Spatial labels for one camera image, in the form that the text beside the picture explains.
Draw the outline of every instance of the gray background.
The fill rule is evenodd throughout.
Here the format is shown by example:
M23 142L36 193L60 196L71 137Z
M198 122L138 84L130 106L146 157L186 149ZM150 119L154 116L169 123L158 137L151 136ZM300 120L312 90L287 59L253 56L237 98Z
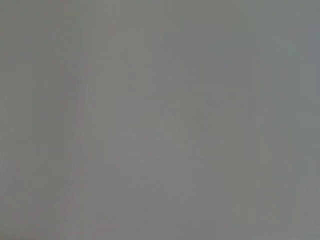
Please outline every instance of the gray background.
M1 6L4 234L319 238L317 1Z

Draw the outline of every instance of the plain gray surface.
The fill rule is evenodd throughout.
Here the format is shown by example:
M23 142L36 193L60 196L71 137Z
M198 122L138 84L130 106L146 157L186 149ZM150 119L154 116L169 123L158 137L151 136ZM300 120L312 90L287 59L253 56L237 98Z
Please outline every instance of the plain gray surface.
M1 231L319 238L317 1L66 2L1 2Z

